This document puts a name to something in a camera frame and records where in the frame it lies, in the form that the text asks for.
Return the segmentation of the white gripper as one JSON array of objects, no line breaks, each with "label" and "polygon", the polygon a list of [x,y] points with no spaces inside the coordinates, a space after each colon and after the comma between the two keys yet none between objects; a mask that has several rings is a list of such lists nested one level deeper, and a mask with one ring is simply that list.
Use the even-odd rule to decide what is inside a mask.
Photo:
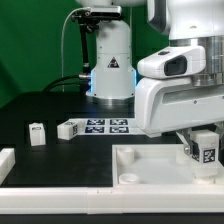
[{"label": "white gripper", "polygon": [[190,78],[143,78],[136,87],[135,119],[148,136],[178,130],[184,153],[191,155],[193,143],[185,128],[217,122],[215,132],[224,136],[224,84],[195,87]]}]

